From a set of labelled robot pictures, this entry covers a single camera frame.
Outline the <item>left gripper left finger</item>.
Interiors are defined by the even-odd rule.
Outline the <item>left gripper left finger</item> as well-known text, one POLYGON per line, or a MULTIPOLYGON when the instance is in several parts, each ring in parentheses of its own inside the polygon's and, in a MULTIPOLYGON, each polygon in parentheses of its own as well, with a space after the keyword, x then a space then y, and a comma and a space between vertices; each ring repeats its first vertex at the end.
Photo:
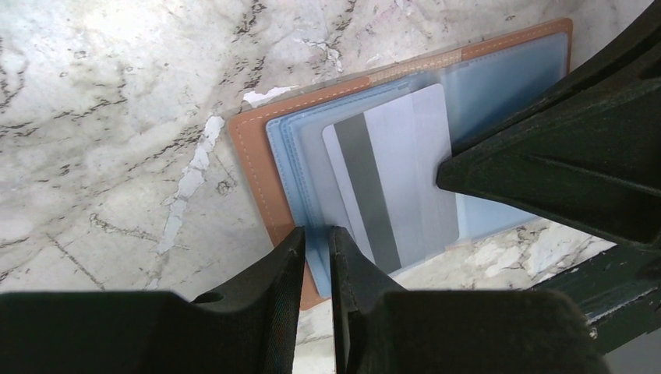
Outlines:
POLYGON ((305 259, 293 229, 191 301, 172 291, 9 292, 4 373, 290 373, 305 259))

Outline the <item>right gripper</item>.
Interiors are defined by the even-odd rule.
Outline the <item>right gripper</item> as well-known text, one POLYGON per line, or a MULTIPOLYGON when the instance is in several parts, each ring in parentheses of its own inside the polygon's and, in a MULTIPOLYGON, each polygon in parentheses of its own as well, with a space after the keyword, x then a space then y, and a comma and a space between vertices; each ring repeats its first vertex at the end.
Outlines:
POLYGON ((660 328, 660 4, 526 109, 464 141, 437 185, 615 242, 532 287, 585 315, 607 354, 660 328))

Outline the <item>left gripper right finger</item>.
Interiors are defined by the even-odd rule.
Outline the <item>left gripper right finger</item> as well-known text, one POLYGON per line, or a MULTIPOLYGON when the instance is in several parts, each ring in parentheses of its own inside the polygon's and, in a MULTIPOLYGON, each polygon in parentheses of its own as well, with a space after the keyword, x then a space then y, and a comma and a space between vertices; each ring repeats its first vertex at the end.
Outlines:
POLYGON ((606 373, 585 321, 555 291, 409 291, 345 228, 329 232, 339 373, 606 373))

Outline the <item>tan leather card holder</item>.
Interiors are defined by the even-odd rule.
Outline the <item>tan leather card holder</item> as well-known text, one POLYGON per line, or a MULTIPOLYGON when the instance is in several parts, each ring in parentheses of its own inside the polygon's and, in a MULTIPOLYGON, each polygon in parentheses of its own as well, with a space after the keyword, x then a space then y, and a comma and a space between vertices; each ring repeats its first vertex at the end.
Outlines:
MULTIPOLYGON (((352 237, 323 129, 439 83, 444 88, 452 157, 463 141, 493 129, 567 74, 572 31, 571 19, 556 19, 412 58, 230 120, 229 133, 270 240, 277 244, 294 227, 306 229, 301 309, 331 296, 329 229, 342 226, 352 237)), ((453 193, 459 237, 450 245, 533 219, 531 213, 512 206, 453 193)))

